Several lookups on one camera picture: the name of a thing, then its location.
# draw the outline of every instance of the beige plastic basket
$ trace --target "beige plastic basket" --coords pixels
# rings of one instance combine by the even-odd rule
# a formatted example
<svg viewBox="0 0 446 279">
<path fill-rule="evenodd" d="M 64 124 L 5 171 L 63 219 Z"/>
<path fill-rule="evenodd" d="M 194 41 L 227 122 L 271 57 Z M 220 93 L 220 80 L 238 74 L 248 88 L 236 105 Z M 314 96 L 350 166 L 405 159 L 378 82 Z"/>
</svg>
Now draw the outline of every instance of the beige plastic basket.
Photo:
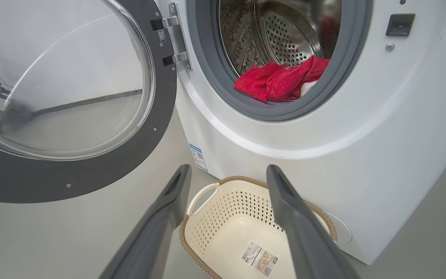
<svg viewBox="0 0 446 279">
<path fill-rule="evenodd" d="M 213 194 L 193 212 L 203 194 Z M 336 241 L 335 226 L 326 213 L 305 202 Z M 180 225 L 180 241 L 193 260 L 214 279 L 263 279 L 241 259 L 250 242 L 278 257 L 269 278 L 295 278 L 285 231 L 274 221 L 268 186 L 233 176 L 204 187 L 191 201 Z"/>
</svg>

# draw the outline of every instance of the screw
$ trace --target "screw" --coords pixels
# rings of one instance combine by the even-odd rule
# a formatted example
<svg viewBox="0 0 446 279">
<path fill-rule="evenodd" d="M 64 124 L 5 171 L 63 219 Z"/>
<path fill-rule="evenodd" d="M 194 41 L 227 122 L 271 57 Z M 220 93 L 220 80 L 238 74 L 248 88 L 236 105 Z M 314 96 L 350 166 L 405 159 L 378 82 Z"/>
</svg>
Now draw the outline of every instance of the screw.
<svg viewBox="0 0 446 279">
<path fill-rule="evenodd" d="M 387 43 L 384 48 L 386 48 L 386 50 L 388 50 L 388 51 L 392 51 L 395 48 L 395 44 L 394 43 Z"/>
</svg>

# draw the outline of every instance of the red towel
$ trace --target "red towel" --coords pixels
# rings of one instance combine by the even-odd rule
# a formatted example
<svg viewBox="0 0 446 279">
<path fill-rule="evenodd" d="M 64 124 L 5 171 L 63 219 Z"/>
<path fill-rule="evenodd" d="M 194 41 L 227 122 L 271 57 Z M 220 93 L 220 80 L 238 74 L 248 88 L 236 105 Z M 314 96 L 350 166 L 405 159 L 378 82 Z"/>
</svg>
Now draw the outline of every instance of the red towel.
<svg viewBox="0 0 446 279">
<path fill-rule="evenodd" d="M 252 67 L 235 82 L 235 89 L 261 102 L 286 102 L 300 98 L 304 83 L 317 81 L 329 59 L 313 56 L 296 67 L 268 62 L 264 67 Z"/>
</svg>

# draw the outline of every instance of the door hinge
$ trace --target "door hinge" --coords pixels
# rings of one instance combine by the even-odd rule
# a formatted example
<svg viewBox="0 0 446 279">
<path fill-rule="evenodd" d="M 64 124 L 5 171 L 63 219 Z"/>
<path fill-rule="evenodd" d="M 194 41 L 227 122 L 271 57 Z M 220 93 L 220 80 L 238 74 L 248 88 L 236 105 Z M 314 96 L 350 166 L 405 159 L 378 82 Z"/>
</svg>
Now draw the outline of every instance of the door hinge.
<svg viewBox="0 0 446 279">
<path fill-rule="evenodd" d="M 172 31 L 172 44 L 175 50 L 175 55 L 163 58 L 163 64 L 165 66 L 181 63 L 185 69 L 192 69 L 190 64 L 190 57 L 186 47 L 186 40 L 184 35 L 184 28 L 182 26 L 182 20 L 178 14 L 179 8 L 177 2 L 172 2 L 168 5 L 170 11 L 170 17 L 160 18 L 151 21 L 153 31 L 160 31 L 165 28 L 171 27 Z"/>
</svg>

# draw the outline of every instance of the basket rim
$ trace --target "basket rim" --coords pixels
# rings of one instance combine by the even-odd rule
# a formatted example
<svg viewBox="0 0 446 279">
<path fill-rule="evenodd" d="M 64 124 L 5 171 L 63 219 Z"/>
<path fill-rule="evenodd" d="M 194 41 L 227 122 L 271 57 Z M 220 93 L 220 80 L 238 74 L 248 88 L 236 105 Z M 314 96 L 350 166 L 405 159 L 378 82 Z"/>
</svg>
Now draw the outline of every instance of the basket rim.
<svg viewBox="0 0 446 279">
<path fill-rule="evenodd" d="M 257 186 L 261 186 L 263 188 L 268 188 L 268 185 L 265 182 L 259 181 L 257 179 L 249 178 L 246 176 L 230 176 L 227 178 L 224 178 L 218 182 L 220 186 L 223 186 L 223 184 L 230 182 L 230 181 L 245 181 L 252 184 L 255 184 Z M 328 215 L 318 208 L 317 206 L 313 205 L 312 203 L 305 201 L 306 205 L 312 210 L 312 212 L 319 215 L 319 217 L 326 223 L 326 226 L 328 227 L 330 237 L 333 241 L 338 240 L 338 236 L 336 234 L 336 228 L 331 219 L 328 217 Z M 187 254 L 191 256 L 191 258 L 204 270 L 211 278 L 213 279 L 223 279 L 221 276 L 219 276 L 214 270 L 212 270 L 203 260 L 200 258 L 190 247 L 190 245 L 187 243 L 187 240 L 185 239 L 185 227 L 187 226 L 187 222 L 189 221 L 189 215 L 185 215 L 184 220 L 180 224 L 180 230 L 179 230 L 179 237 L 180 242 L 182 244 L 182 247 L 185 249 Z"/>
</svg>

